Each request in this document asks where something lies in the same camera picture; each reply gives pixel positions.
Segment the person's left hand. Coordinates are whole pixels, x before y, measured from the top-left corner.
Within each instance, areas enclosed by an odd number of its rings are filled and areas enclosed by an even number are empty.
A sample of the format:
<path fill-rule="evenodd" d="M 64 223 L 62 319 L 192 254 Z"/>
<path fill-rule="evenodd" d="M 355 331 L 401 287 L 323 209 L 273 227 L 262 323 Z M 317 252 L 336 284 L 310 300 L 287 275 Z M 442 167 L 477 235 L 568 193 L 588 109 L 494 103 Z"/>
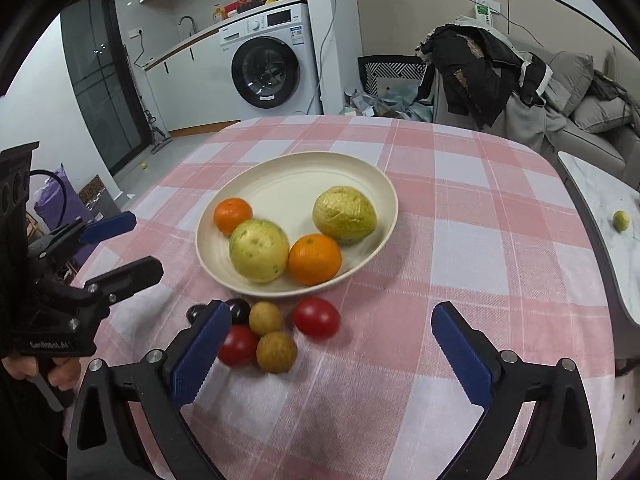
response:
<path fill-rule="evenodd" d="M 47 377 L 48 383 L 58 390 L 72 390 L 78 383 L 81 364 L 78 358 L 54 358 L 38 362 L 33 356 L 6 356 L 2 359 L 6 371 L 17 380 L 32 380 L 37 375 Z"/>

